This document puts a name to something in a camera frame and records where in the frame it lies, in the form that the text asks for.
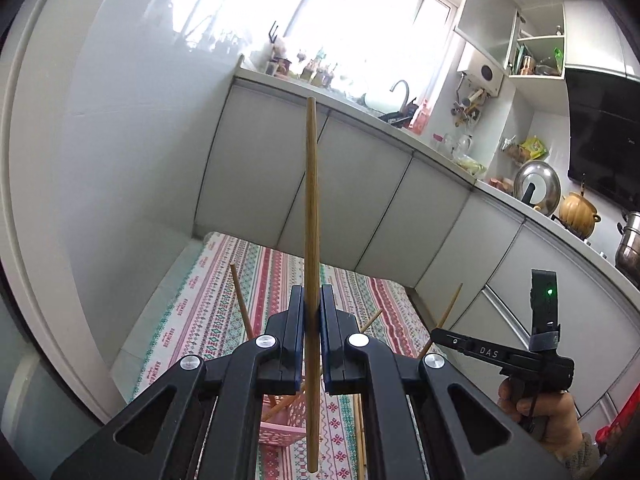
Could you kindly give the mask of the black range hood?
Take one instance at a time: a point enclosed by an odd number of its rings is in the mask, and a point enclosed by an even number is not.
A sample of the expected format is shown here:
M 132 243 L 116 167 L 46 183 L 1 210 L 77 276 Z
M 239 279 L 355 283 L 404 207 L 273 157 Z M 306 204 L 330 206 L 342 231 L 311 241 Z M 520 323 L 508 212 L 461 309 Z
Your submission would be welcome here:
M 639 209 L 640 84 L 626 77 L 569 68 L 570 162 L 567 177 Z

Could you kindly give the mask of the open wall cabinet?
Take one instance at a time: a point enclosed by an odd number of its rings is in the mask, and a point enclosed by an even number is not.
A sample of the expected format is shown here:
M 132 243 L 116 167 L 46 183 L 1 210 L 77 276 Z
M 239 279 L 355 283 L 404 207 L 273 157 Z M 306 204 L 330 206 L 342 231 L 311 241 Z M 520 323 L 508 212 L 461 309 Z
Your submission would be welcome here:
M 515 78 L 567 68 L 639 80 L 639 59 L 603 0 L 462 0 L 454 29 Z

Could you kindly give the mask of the stainless steel pot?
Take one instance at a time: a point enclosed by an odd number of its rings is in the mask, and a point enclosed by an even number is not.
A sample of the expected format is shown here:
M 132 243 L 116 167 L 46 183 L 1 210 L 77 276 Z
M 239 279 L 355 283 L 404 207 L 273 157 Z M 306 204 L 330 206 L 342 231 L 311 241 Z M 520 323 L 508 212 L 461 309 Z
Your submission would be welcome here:
M 615 254 L 615 266 L 631 281 L 639 281 L 640 266 L 640 214 L 638 211 L 623 215 L 624 223 L 617 223 L 620 244 Z

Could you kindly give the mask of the steel pot lid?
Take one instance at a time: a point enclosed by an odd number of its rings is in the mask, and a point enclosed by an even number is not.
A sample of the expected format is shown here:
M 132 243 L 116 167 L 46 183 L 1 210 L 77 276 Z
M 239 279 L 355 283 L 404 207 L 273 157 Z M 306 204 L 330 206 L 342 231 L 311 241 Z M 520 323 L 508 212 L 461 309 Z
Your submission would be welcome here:
M 526 162 L 515 175 L 513 196 L 550 217 L 561 199 L 561 182 L 555 170 L 541 160 Z

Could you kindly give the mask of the brown clay pot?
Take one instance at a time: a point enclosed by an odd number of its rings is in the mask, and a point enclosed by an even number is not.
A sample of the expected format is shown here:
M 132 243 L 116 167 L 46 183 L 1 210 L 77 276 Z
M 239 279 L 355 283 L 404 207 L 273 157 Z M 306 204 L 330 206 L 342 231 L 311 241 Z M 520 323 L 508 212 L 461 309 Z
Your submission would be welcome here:
M 581 240 L 590 237 L 596 225 L 601 221 L 596 206 L 582 194 L 576 192 L 569 192 L 563 198 L 559 206 L 558 217 L 564 226 Z

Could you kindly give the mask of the pink perforated utensil basket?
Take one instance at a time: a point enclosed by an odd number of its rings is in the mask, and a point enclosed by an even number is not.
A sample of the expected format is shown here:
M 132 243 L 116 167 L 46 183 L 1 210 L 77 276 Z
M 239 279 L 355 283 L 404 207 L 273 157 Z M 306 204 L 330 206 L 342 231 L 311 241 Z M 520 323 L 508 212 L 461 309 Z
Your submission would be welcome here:
M 258 442 L 264 445 L 287 448 L 306 438 L 306 405 L 302 393 L 282 411 L 262 420 L 259 426 Z

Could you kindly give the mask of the striped patterned tablecloth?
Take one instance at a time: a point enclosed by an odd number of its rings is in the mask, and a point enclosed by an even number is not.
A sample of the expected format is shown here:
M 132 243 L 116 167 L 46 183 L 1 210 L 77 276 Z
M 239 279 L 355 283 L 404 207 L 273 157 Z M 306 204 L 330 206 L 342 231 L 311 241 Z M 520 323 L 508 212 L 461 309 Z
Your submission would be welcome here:
M 163 304 L 152 335 L 144 336 L 141 372 L 128 400 L 148 388 L 183 356 L 204 360 L 232 353 L 247 341 L 231 266 L 235 266 L 251 334 L 266 331 L 271 315 L 288 307 L 291 288 L 303 284 L 303 258 L 231 235 L 211 232 L 198 256 L 178 271 L 179 287 Z M 333 288 L 336 308 L 352 314 L 393 352 L 418 356 L 428 331 L 401 284 L 321 265 L 321 284 Z M 320 398 L 320 458 L 317 479 L 358 479 L 358 438 L 352 396 Z M 309 479 L 304 396 L 260 423 L 256 479 Z

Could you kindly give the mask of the black kitchen faucet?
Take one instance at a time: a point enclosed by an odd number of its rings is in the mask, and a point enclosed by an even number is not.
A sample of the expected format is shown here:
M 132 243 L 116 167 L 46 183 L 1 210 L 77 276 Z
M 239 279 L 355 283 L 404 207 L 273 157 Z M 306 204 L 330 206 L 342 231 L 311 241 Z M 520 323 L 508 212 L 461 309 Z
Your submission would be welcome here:
M 402 84 L 405 87 L 405 93 L 402 96 L 400 107 L 398 107 L 397 110 L 378 116 L 378 119 L 396 128 L 407 128 L 418 110 L 418 104 L 416 104 L 416 99 L 410 99 L 410 87 L 405 79 L 399 79 L 396 84 L 390 88 L 390 92 L 394 92 L 398 84 Z

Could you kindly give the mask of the white water heater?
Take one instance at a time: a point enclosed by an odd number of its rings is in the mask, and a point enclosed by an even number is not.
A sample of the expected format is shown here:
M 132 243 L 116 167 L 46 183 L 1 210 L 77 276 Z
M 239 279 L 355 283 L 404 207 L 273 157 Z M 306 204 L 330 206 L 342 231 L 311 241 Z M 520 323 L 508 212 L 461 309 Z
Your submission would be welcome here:
M 464 45 L 457 72 L 463 74 L 474 88 L 482 88 L 493 98 L 499 95 L 503 81 L 502 69 L 469 42 Z

